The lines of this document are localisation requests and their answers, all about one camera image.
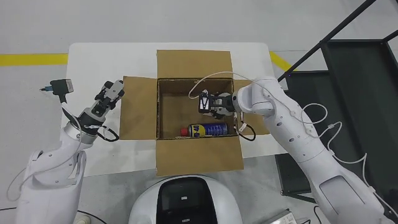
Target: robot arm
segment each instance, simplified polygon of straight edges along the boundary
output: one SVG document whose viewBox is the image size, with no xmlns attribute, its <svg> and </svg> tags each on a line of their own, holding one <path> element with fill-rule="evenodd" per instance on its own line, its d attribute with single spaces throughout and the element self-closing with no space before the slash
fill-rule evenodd
<svg viewBox="0 0 398 224">
<path fill-rule="evenodd" d="M 51 85 L 43 91 L 53 91 L 60 97 L 63 112 L 70 121 L 61 129 L 58 149 L 35 151 L 30 156 L 18 202 L 17 224 L 73 223 L 86 166 L 84 149 L 101 136 L 98 129 L 104 127 L 105 115 L 124 94 L 122 81 L 106 82 L 93 106 L 76 118 L 66 105 L 65 95 L 73 91 L 70 80 L 52 81 Z M 101 137 L 107 141 L 118 139 Z"/>
<path fill-rule="evenodd" d="M 318 137 L 310 118 L 275 78 L 255 80 L 232 96 L 237 112 L 263 115 L 275 140 L 310 182 L 313 197 L 330 223 L 393 223 L 360 178 L 342 167 Z"/>
</svg>

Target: black cable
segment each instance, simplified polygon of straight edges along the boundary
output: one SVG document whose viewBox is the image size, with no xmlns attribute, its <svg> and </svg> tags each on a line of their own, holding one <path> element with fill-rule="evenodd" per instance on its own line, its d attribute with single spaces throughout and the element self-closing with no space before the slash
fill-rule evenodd
<svg viewBox="0 0 398 224">
<path fill-rule="evenodd" d="M 110 133 L 112 133 L 114 136 L 114 139 L 108 139 L 108 138 L 104 137 L 99 131 L 97 131 L 97 135 L 101 139 L 104 139 L 107 142 L 115 142 L 115 141 L 119 140 L 119 135 L 117 133 L 115 133 L 111 128 L 108 128 L 106 126 L 101 126 L 101 127 L 104 128 L 105 130 L 109 131 Z"/>
<path fill-rule="evenodd" d="M 16 207 L 14 207 L 14 208 L 2 208 L 2 209 L 0 209 L 0 211 L 12 210 L 12 209 L 17 209 L 17 208 L 16 208 Z M 91 216 L 91 217 L 96 218 L 97 220 L 99 220 L 100 222 L 102 222 L 102 223 L 104 223 L 104 224 L 107 224 L 107 223 L 106 223 L 104 220 L 102 220 L 100 217 L 97 217 L 97 216 L 95 216 L 95 215 L 93 215 L 93 214 L 91 214 L 91 213 L 84 212 L 84 211 L 81 211 L 81 210 L 77 210 L 77 212 L 84 213 L 84 214 L 86 214 L 86 215 L 89 215 L 89 216 Z"/>
<path fill-rule="evenodd" d="M 88 213 L 88 212 L 84 212 L 84 211 L 81 211 L 81 210 L 77 210 L 77 212 L 85 213 L 86 215 L 92 216 L 92 217 L 96 218 L 97 220 L 99 220 L 100 222 L 102 222 L 102 223 L 104 223 L 104 224 L 107 224 L 107 223 L 106 223 L 105 221 L 103 221 L 100 217 L 96 217 L 95 215 L 92 215 L 92 214 L 90 214 L 90 213 Z"/>
<path fill-rule="evenodd" d="M 241 136 L 241 137 L 244 138 L 245 140 L 254 141 L 254 140 L 256 139 L 256 132 L 254 131 L 253 127 L 251 127 L 250 124 L 246 124 L 246 126 L 247 126 L 248 128 L 250 128 L 251 131 L 253 132 L 253 138 L 249 139 L 248 137 L 243 136 L 243 135 L 238 131 L 239 136 Z"/>
<path fill-rule="evenodd" d="M 319 208 L 318 205 L 315 206 L 315 207 L 313 208 L 313 212 L 314 212 L 315 216 L 317 217 L 317 219 L 318 219 L 318 221 L 319 221 L 319 224 L 322 224 L 321 219 L 319 218 L 319 216 L 318 216 L 318 214 L 317 214 L 317 211 L 315 211 L 317 208 Z"/>
<path fill-rule="evenodd" d="M 12 210 L 12 209 L 16 209 L 17 207 L 14 207 L 14 208 L 2 208 L 2 209 L 0 209 L 0 211 L 4 211 L 4 210 Z"/>
</svg>

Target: open cardboard box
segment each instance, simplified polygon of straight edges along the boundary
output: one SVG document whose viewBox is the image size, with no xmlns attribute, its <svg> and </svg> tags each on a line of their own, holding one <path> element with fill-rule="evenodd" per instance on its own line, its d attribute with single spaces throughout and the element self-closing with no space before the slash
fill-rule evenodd
<svg viewBox="0 0 398 224">
<path fill-rule="evenodd" d="M 239 136 L 233 117 L 217 120 L 198 112 L 198 100 L 188 92 L 199 79 L 220 71 L 232 71 L 227 51 L 158 50 L 158 78 L 124 77 L 121 100 L 120 139 L 156 139 L 157 175 L 182 175 L 243 169 Z M 233 80 L 230 73 L 201 82 L 192 93 L 228 92 L 250 84 Z M 228 135 L 219 137 L 181 137 L 180 129 L 189 124 L 224 122 Z M 268 134 L 258 115 L 245 116 L 257 134 Z"/>
<path fill-rule="evenodd" d="M 189 124 L 226 123 L 228 135 L 236 136 L 233 116 L 214 119 L 198 112 L 198 100 L 188 97 L 188 92 L 201 78 L 163 78 L 157 80 L 157 134 L 156 139 L 189 139 L 182 137 L 180 129 Z M 202 81 L 192 92 L 198 95 L 204 89 L 211 93 L 233 92 L 233 81 L 230 78 L 209 78 Z"/>
</svg>

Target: table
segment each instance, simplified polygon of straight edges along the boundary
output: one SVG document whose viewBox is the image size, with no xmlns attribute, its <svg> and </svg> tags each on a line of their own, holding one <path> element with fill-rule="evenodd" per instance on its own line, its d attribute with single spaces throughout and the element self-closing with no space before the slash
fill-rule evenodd
<svg viewBox="0 0 398 224">
<path fill-rule="evenodd" d="M 157 78 L 160 49 L 228 50 L 234 72 L 249 78 L 274 76 L 268 46 L 261 43 L 78 43 L 69 49 L 67 78 L 75 90 L 67 95 L 70 110 L 79 115 L 90 107 L 107 80 L 122 80 L 125 75 Z M 117 132 L 120 107 L 121 101 L 104 123 Z M 63 116 L 62 126 L 67 121 Z M 286 153 L 270 134 L 259 135 L 254 142 L 241 138 L 241 147 L 244 158 Z M 156 168 L 155 140 L 106 142 L 99 138 L 86 153 L 85 176 Z"/>
</svg>

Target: floor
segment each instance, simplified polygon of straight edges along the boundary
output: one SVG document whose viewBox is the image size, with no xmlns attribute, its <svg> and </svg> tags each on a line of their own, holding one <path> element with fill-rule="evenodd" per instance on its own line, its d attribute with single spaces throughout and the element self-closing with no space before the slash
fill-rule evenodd
<svg viewBox="0 0 398 224">
<path fill-rule="evenodd" d="M 363 1 L 0 0 L 0 54 L 67 53 L 74 42 L 265 42 L 294 63 Z M 397 10 L 394 0 L 379 0 L 337 38 L 385 37 L 398 29 Z M 396 53 L 398 41 L 390 45 Z M 0 67 L 0 192 L 33 150 L 58 139 L 60 107 L 38 89 L 64 77 L 66 69 Z M 326 69 L 322 54 L 299 69 Z M 261 223 L 285 208 L 299 223 L 316 222 L 313 204 L 280 195 L 273 156 L 245 159 L 244 165 L 243 171 L 209 175 L 232 191 L 244 223 Z M 135 199 L 158 180 L 153 170 L 87 177 L 79 209 L 108 223 L 127 223 Z M 0 208 L 14 206 L 0 194 Z M 3 222 L 14 217 L 15 211 L 0 212 Z"/>
</svg>

